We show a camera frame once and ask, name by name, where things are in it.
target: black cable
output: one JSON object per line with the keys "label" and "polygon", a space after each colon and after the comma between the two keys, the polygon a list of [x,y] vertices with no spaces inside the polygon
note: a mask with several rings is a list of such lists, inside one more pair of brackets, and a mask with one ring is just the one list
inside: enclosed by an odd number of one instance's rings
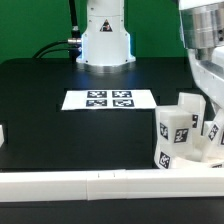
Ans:
{"label": "black cable", "polygon": [[175,4],[179,5],[179,0],[171,0],[172,2],[174,2]]}
{"label": "black cable", "polygon": [[56,42],[53,42],[51,44],[48,44],[45,47],[41,48],[39,51],[37,51],[37,53],[34,54],[33,58],[37,58],[42,52],[44,52],[45,50],[47,50],[51,47],[54,47],[54,46],[57,46],[57,45],[60,45],[60,44],[67,44],[67,43],[68,43],[67,40],[61,40],[61,41],[56,41]]}
{"label": "black cable", "polygon": [[69,8],[70,8],[70,15],[71,15],[71,22],[72,22],[72,37],[81,38],[81,33],[78,27],[75,0],[69,0]]}
{"label": "black cable", "polygon": [[71,48],[61,48],[61,49],[48,50],[48,51],[43,52],[43,53],[39,56],[39,58],[42,58],[44,55],[49,54],[49,53],[51,53],[51,52],[56,52],[56,51],[69,51],[69,50],[72,50],[72,49],[71,49]]}
{"label": "black cable", "polygon": [[76,16],[76,7],[75,0],[69,0],[70,14],[72,26],[78,26],[77,16]]}

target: green background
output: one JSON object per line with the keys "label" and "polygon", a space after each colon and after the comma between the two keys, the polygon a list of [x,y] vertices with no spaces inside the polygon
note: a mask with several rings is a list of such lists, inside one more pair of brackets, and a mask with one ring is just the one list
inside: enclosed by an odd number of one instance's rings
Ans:
{"label": "green background", "polygon": [[[81,31],[86,1],[76,0]],[[125,26],[137,57],[181,57],[179,14],[171,0],[126,0]],[[0,0],[0,63],[30,58],[41,47],[71,36],[68,0]],[[48,57],[68,57],[66,52]]]}

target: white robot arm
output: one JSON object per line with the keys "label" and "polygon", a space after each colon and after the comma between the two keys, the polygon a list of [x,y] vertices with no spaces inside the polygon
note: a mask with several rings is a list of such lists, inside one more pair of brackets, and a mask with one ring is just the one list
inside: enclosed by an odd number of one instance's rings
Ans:
{"label": "white robot arm", "polygon": [[217,112],[224,109],[224,1],[180,0],[179,10],[194,80]]}
{"label": "white robot arm", "polygon": [[78,67],[107,73],[133,65],[130,35],[124,27],[124,0],[88,0],[87,23]]}

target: white plastic part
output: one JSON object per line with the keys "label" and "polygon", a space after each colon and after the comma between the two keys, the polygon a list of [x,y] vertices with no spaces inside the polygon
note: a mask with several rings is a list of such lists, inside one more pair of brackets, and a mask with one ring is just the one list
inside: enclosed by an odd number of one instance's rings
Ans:
{"label": "white plastic part", "polygon": [[224,160],[224,110],[219,110],[208,129],[202,150],[204,162],[207,162],[208,158]]}
{"label": "white plastic part", "polygon": [[192,114],[192,138],[195,147],[200,143],[200,136],[204,121],[206,102],[199,94],[180,93],[178,106]]}
{"label": "white plastic part", "polygon": [[88,172],[88,200],[127,198],[126,171]]}
{"label": "white plastic part", "polygon": [[0,202],[86,200],[86,172],[1,173]]}
{"label": "white plastic part", "polygon": [[179,1],[179,10],[192,9],[196,7],[201,7],[205,5],[212,5],[215,3],[224,2],[223,0],[180,0]]}
{"label": "white plastic part", "polygon": [[213,52],[212,62],[220,67],[216,67],[212,63],[210,63],[210,67],[205,67],[204,64],[195,59],[194,50],[188,50],[188,55],[197,86],[220,108],[224,108],[224,62],[222,62],[224,47],[216,48]]}
{"label": "white plastic part", "polygon": [[[135,61],[130,53],[130,35],[124,28],[124,0],[88,0],[87,21],[77,63],[102,67]],[[111,32],[101,30],[106,21]]]}
{"label": "white plastic part", "polygon": [[1,173],[0,202],[224,196],[223,185],[224,170],[207,168]]}
{"label": "white plastic part", "polygon": [[178,106],[156,107],[158,144],[169,156],[185,156],[193,152],[192,114]]}
{"label": "white plastic part", "polygon": [[4,134],[3,134],[3,128],[2,125],[0,125],[0,147],[4,143]]}
{"label": "white plastic part", "polygon": [[164,153],[160,145],[157,144],[155,153],[155,163],[160,169],[205,169],[205,168],[224,168],[224,159],[220,158],[207,158],[206,162],[201,162],[202,151],[194,149],[190,156],[181,158],[178,156],[170,156],[169,153]]}
{"label": "white plastic part", "polygon": [[211,127],[212,121],[205,121],[204,122],[204,129],[203,129],[203,135],[205,136],[208,132],[208,129]]}

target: black table surface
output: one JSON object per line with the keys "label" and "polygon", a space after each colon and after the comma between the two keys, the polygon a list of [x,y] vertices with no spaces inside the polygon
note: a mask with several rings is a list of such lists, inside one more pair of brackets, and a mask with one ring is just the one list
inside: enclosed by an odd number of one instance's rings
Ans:
{"label": "black table surface", "polygon": [[[134,69],[115,74],[78,70],[65,59],[6,61],[0,169],[153,168],[154,110],[61,111],[67,90],[88,89],[150,89],[158,105],[177,104],[182,91],[201,93],[186,58],[138,59]],[[0,223],[221,223],[223,210],[222,198],[1,203]]]}

